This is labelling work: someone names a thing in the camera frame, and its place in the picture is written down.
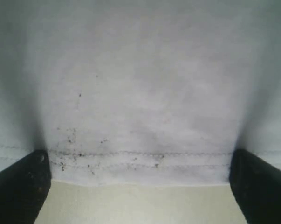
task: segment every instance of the beige surface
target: beige surface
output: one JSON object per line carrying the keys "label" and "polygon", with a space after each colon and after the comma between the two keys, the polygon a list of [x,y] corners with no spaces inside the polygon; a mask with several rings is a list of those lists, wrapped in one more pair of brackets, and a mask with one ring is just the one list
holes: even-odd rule
{"label": "beige surface", "polygon": [[244,224],[229,186],[86,188],[53,182],[36,224]]}

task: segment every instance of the beige floor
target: beige floor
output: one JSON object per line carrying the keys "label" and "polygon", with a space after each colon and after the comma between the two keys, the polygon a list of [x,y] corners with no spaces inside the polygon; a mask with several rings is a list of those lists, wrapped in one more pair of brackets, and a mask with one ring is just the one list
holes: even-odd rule
{"label": "beige floor", "polygon": [[229,186],[86,188],[53,182],[36,224],[245,224]]}

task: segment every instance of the white fabric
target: white fabric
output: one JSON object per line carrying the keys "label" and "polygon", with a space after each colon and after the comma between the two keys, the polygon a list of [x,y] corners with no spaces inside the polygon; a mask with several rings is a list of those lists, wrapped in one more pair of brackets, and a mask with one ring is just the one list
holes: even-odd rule
{"label": "white fabric", "polygon": [[281,1],[0,0],[0,170],[42,134],[82,185],[226,183],[238,136],[281,168]]}

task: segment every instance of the white cloth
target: white cloth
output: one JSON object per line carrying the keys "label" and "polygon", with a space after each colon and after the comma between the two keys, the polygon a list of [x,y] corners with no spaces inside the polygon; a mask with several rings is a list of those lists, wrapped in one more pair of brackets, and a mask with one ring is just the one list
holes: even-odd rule
{"label": "white cloth", "polygon": [[280,80],[281,1],[0,0],[0,170],[42,134],[82,185],[226,183],[241,133],[281,168]]}

